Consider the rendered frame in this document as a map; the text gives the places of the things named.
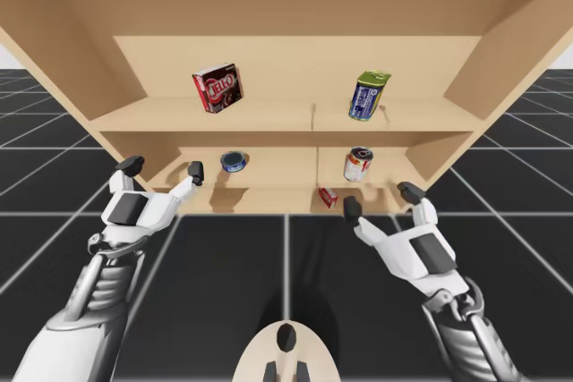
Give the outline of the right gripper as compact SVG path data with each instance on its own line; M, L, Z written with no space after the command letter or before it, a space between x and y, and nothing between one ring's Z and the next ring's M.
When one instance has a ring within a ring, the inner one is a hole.
M362 242L378 251L393 276L421 293L467 293L468 284L458 273L456 253L438 230L437 211L425 191L411 182L399 183L398 190L412 205L416 227L387 236L363 216L362 204L354 196L344 198L345 221Z

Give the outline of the red and brown carton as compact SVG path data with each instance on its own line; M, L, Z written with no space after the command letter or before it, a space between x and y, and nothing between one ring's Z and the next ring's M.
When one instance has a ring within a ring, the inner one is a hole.
M243 98L239 74L234 64L221 64L192 75L207 113L217 114Z

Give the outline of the red and white can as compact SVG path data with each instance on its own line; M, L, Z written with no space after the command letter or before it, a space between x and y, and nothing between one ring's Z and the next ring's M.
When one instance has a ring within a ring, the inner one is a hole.
M362 181L373 160L373 152L366 147L353 147L346 156L344 177L349 182Z

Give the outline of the tan robot part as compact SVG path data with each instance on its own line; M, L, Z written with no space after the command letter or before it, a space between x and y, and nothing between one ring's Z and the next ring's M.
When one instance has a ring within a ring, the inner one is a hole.
M326 344L307 326L282 320L246 346L232 382L341 382Z

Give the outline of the blue flat can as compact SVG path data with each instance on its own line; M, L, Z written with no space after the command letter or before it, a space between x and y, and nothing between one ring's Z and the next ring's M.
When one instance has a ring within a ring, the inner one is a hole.
M239 172L247 166L249 155L243 151L228 151L220 158L222 169L228 173Z

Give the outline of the red and white carton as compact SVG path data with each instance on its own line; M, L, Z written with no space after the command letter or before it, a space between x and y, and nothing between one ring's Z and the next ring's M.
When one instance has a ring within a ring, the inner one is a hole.
M329 187L319 187L318 195L328 209L333 209L339 201L338 193Z

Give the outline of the pale wooden shelf unit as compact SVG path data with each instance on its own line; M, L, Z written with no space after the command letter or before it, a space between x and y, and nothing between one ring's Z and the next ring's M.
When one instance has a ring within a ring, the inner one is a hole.
M200 160L186 213L323 213L319 186L398 212L400 182L434 184L573 43L573 0L0 0L0 43L114 158L145 158L146 190ZM243 98L211 114L192 75L221 64ZM391 77L358 121L370 70Z

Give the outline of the green and blue rectangular can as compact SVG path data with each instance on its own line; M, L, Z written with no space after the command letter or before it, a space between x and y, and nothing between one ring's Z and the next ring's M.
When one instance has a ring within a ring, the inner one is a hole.
M358 121L369 121L391 77L383 71L365 71L357 79L348 115Z

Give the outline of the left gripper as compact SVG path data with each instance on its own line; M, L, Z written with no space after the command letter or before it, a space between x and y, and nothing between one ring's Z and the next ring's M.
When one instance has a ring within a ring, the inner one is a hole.
M115 167L108 182L109 192L114 195L101 215L106 225L163 230L171 224L180 200L189 199L203 184L203 163L192 161L187 177L169 193L133 191L133 178L141 172L144 162L143 156L131 156Z

